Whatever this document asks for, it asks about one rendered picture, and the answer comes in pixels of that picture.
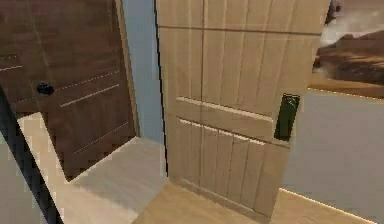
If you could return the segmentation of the light wooden plank door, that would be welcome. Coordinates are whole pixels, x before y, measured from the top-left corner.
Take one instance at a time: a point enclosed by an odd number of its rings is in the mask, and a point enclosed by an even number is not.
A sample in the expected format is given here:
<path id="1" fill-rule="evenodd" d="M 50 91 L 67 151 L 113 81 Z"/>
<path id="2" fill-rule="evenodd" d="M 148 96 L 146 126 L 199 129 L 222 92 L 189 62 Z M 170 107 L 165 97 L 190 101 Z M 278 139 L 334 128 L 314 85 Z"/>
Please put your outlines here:
<path id="1" fill-rule="evenodd" d="M 270 224 L 330 0 L 155 0 L 172 182 Z"/>

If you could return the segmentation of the dark brown wooden door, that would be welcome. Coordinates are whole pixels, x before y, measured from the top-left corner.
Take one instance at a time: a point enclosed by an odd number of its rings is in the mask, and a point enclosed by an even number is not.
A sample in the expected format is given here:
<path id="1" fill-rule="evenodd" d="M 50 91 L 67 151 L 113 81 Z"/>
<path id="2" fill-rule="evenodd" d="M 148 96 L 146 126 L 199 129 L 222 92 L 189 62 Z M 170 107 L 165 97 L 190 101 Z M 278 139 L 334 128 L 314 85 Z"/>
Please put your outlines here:
<path id="1" fill-rule="evenodd" d="M 67 180 L 132 139 L 117 0 L 0 0 L 0 90 L 42 115 Z"/>

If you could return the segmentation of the round black door knob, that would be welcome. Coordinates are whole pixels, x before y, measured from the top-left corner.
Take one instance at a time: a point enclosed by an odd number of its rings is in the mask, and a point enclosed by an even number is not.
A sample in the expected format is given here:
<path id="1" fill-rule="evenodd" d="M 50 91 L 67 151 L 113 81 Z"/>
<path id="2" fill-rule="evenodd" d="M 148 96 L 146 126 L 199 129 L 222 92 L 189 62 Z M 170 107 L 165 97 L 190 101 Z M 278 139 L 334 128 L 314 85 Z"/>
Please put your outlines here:
<path id="1" fill-rule="evenodd" d="M 39 94 L 42 94 L 42 95 L 51 95 L 55 91 L 53 86 L 44 82 L 38 83 L 36 86 L 36 90 Z"/>

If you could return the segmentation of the framed landscape wall picture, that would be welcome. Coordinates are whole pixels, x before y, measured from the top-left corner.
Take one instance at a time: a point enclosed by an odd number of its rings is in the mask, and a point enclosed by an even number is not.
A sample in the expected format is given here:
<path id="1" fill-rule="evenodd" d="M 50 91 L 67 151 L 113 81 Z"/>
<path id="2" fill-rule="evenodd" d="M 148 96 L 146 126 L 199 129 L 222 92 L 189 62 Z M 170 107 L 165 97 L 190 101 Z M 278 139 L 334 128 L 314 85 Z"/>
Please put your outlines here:
<path id="1" fill-rule="evenodd" d="M 330 0 L 309 86 L 384 99 L 384 0 Z"/>

